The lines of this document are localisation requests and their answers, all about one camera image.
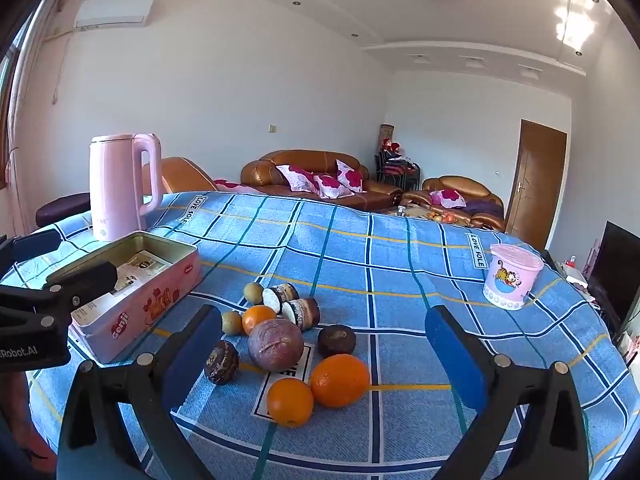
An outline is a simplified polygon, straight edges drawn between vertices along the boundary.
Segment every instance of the orange fruit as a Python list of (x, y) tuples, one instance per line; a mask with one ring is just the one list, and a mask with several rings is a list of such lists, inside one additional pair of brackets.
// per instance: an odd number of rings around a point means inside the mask
[(306, 383), (287, 377), (269, 388), (267, 408), (275, 422), (288, 428), (297, 428), (309, 420), (314, 408), (314, 396)]
[(266, 305), (252, 306), (242, 314), (242, 329), (245, 334), (249, 335), (254, 326), (268, 319), (276, 319), (276, 313), (272, 308)]
[(328, 408), (341, 408), (359, 400), (369, 389), (369, 369), (350, 354), (320, 361), (309, 381), (314, 399)]

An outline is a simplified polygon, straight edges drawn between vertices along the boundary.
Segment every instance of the blue plaid tablecloth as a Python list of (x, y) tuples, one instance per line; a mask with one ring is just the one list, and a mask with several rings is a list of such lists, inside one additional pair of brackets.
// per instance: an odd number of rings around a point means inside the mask
[[(205, 200), (185, 222), (197, 195)], [(280, 428), (255, 415), (265, 377), (252, 365), (246, 338), (230, 337), (242, 361), (236, 378), (213, 386), (201, 375), (173, 413), (220, 480), (432, 478), (475, 415), (451, 388), (424, 336), (426, 309), (436, 304), (444, 304), (490, 352), (534, 367), (567, 362), (584, 413), (592, 478), (606, 476), (638, 430), (640, 397), (632, 377), (600, 318), (557, 273), (545, 266), (519, 311), (485, 300), (484, 275), (473, 265), (466, 235), (480, 238), (488, 258), (491, 244), (523, 245), (509, 235), (221, 192), (167, 195), (147, 220), (150, 232), (198, 247), (204, 278), (118, 361), (156, 351), (203, 303), (243, 312), (242, 289), (249, 281), (290, 282), (321, 309), (321, 325), (305, 332), (305, 341), (315, 345), (322, 326), (349, 325), (357, 335), (354, 354), (370, 370), (372, 386), (359, 402), (340, 410), (316, 405), (307, 425)], [(53, 270), (102, 245), (93, 238), (88, 214), (50, 228), (63, 234), (59, 250), (15, 266), (4, 283), (40, 288)], [(86, 358), (78, 342), (69, 346), (67, 366), (30, 377), (34, 421), (54, 448), (72, 378)], [(319, 360), (312, 351), (312, 365)], [(164, 478), (130, 406), (122, 412), (144, 467)], [(514, 412), (487, 478), (504, 466), (524, 415)]]

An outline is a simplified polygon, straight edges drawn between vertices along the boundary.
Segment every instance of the silver screw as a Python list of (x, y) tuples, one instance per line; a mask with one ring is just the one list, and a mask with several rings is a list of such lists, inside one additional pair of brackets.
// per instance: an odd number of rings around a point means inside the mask
[(91, 368), (93, 367), (94, 367), (94, 362), (87, 360), (87, 361), (82, 361), (78, 369), (84, 374), (84, 373), (87, 373), (89, 370), (91, 370)]
[(569, 371), (569, 367), (562, 361), (556, 361), (556, 364), (554, 364), (554, 368), (556, 369), (556, 372), (562, 375)]
[(136, 362), (140, 366), (149, 366), (153, 361), (154, 361), (154, 355), (150, 354), (149, 352), (145, 352), (143, 354), (140, 354), (138, 356), (138, 358), (136, 359)]
[(49, 328), (51, 325), (53, 325), (54, 321), (55, 321), (55, 319), (53, 319), (51, 316), (45, 316), (40, 320), (40, 324), (44, 328)]
[(511, 359), (505, 354), (498, 354), (494, 357), (494, 363), (496, 363), (500, 368), (508, 368), (511, 366)]

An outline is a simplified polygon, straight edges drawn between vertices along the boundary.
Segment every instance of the television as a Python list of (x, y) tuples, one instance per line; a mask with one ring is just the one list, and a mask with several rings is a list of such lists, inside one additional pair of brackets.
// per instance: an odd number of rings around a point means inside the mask
[(616, 332), (636, 304), (639, 287), (640, 238), (607, 222), (589, 276), (589, 291), (610, 316), (615, 313)]

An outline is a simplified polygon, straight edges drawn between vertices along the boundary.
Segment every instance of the air conditioner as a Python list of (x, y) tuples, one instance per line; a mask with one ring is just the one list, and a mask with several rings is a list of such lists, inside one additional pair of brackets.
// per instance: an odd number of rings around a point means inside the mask
[(144, 27), (154, 0), (87, 0), (82, 2), (75, 30)]

